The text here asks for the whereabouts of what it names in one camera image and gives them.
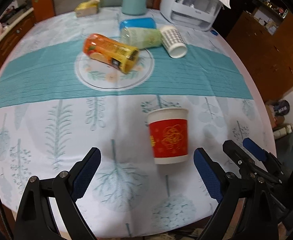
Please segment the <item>round floral placemat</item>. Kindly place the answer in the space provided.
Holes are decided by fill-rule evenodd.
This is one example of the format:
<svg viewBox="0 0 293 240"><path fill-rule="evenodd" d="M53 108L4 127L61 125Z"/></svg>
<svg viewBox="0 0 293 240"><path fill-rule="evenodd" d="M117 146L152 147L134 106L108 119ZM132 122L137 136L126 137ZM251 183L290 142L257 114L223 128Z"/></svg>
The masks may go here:
<svg viewBox="0 0 293 240"><path fill-rule="evenodd" d="M79 53L75 61L75 73L87 87L102 92L124 91L137 87L151 77L155 60L149 50L142 50L136 65L124 74L112 66Z"/></svg>

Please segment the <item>orange printed cup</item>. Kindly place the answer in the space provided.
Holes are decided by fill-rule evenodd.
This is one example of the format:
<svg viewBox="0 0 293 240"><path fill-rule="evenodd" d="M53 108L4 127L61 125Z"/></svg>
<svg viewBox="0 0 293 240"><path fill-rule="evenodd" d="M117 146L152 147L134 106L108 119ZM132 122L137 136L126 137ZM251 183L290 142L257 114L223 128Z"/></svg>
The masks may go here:
<svg viewBox="0 0 293 240"><path fill-rule="evenodd" d="M85 39L83 52L93 60L112 66L124 74L129 73L139 58L139 49L100 34Z"/></svg>

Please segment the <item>blue plastic cup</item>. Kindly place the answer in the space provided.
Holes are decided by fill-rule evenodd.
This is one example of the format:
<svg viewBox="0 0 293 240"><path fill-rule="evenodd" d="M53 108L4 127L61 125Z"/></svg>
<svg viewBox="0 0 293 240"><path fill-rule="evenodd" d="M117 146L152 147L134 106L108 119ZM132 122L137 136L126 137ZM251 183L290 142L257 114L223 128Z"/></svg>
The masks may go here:
<svg viewBox="0 0 293 240"><path fill-rule="evenodd" d="M119 24L119 30L124 28L149 28L156 29L157 25L153 18L145 17L145 18L132 18L123 20Z"/></svg>

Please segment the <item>white cosmetic organizer box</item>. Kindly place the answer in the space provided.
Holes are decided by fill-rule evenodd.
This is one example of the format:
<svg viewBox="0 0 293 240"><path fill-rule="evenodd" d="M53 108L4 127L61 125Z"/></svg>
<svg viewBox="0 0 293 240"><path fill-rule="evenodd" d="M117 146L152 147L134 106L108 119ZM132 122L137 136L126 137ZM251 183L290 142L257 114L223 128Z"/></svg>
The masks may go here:
<svg viewBox="0 0 293 240"><path fill-rule="evenodd" d="M160 12L173 24L208 31L222 7L218 0L161 0Z"/></svg>

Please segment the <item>grey checkered paper cup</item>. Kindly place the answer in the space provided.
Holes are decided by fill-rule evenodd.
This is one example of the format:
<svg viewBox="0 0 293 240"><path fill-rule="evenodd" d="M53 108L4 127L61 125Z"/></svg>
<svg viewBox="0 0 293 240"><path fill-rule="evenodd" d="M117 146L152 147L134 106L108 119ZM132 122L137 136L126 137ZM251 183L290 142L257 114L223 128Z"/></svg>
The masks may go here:
<svg viewBox="0 0 293 240"><path fill-rule="evenodd" d="M173 59L180 59L187 53L187 46L178 29L172 25L164 25L160 28L162 44L168 55Z"/></svg>

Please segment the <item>red white paper cup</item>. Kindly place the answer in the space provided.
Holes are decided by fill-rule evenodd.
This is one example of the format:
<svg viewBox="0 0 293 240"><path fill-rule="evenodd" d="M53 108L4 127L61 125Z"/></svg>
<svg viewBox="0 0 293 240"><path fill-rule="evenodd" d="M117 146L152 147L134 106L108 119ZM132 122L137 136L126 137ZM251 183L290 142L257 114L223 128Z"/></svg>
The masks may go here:
<svg viewBox="0 0 293 240"><path fill-rule="evenodd" d="M168 165L188 160L187 109L157 109L148 114L147 122L155 164Z"/></svg>

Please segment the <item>green printed cup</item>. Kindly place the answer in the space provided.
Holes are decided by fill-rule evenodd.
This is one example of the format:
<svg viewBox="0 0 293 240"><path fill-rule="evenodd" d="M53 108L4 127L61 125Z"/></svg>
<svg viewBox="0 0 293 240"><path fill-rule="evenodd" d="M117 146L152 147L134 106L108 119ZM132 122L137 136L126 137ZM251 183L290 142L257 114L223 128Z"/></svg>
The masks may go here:
<svg viewBox="0 0 293 240"><path fill-rule="evenodd" d="M120 40L138 49L159 47L162 45L162 34L158 29L129 27L120 31Z"/></svg>

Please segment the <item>blue bottle cap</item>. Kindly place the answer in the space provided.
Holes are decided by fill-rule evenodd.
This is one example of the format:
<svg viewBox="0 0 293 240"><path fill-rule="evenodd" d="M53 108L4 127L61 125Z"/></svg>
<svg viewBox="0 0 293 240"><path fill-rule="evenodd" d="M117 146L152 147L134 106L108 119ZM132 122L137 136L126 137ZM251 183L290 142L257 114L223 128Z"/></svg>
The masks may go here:
<svg viewBox="0 0 293 240"><path fill-rule="evenodd" d="M213 35L215 35L215 36L218 36L218 33L215 31L215 30L211 30L211 33L213 34Z"/></svg>

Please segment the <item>light blue canister brown lid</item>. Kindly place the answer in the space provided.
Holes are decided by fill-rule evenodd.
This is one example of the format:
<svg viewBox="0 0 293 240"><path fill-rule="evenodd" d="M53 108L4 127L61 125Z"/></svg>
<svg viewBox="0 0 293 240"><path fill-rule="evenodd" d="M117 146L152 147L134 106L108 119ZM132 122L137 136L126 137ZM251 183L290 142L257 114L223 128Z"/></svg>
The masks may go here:
<svg viewBox="0 0 293 240"><path fill-rule="evenodd" d="M132 16L144 15L147 12L147 0L123 0L121 12Z"/></svg>

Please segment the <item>yellow tissue box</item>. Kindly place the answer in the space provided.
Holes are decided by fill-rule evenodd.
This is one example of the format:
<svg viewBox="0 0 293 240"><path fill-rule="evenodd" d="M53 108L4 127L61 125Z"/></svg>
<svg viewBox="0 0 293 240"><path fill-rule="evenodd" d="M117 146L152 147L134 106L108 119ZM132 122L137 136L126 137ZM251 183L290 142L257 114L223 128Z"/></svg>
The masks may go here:
<svg viewBox="0 0 293 240"><path fill-rule="evenodd" d="M82 2L74 9L75 15L77 18L95 15L99 12L99 5L100 0Z"/></svg>

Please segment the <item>wooden kitchen cabinets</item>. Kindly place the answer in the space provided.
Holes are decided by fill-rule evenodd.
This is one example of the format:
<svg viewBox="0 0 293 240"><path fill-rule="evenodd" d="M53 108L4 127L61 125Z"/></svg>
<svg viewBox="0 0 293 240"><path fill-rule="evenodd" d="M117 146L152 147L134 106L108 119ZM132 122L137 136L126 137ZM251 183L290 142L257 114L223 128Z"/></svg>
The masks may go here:
<svg viewBox="0 0 293 240"><path fill-rule="evenodd" d="M11 24L0 33L0 69L18 42L36 23L54 16L53 0L31 0L29 9L23 9L14 16Z"/></svg>

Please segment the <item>tree print tablecloth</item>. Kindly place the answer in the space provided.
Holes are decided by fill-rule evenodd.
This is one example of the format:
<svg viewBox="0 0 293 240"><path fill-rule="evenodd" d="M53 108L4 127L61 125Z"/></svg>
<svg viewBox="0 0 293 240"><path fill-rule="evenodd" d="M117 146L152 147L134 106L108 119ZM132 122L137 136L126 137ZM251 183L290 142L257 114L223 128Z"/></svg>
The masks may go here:
<svg viewBox="0 0 293 240"><path fill-rule="evenodd" d="M85 39L93 33L119 38L126 20L119 8L77 18L74 13L36 24L18 43L0 70L27 53ZM54 178L87 152L101 151L101 165L78 207L98 237L137 237L166 232L210 216L217 206L193 163L202 147L226 171L237 166L222 145L251 138L269 152L275 141L264 103L246 68L220 37L178 26L189 45L228 56L252 99L192 95L119 95L57 99L0 108L0 196L17 211L31 176ZM188 110L189 158L157 165L147 116L167 107Z"/></svg>

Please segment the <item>teal table runner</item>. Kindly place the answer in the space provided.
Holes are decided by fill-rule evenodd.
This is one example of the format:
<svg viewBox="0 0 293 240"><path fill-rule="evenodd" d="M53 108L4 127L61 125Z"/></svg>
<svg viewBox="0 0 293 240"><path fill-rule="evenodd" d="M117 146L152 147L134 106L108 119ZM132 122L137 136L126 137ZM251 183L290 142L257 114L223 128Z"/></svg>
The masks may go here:
<svg viewBox="0 0 293 240"><path fill-rule="evenodd" d="M192 95L252 99L233 61L226 55L189 45L172 59L161 48L148 49L155 60L151 77L124 91L102 92L84 85L75 73L82 40L60 43L18 57L0 75L0 108L57 99L119 95Z"/></svg>

